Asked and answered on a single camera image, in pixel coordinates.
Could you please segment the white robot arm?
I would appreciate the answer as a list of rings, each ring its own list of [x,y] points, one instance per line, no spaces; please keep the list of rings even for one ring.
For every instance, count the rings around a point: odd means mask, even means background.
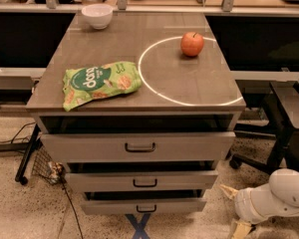
[[[253,225],[270,217],[299,217],[299,172],[281,168],[269,176],[266,184],[237,190],[219,187],[234,202],[239,219],[231,222],[228,239],[244,239]]]

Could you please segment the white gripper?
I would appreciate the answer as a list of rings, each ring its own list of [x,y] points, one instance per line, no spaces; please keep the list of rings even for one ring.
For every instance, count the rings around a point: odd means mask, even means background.
[[[231,221],[228,239],[245,239],[252,224],[261,223],[276,214],[269,184],[239,191],[224,184],[219,187],[230,200],[234,199],[235,212],[240,218]]]

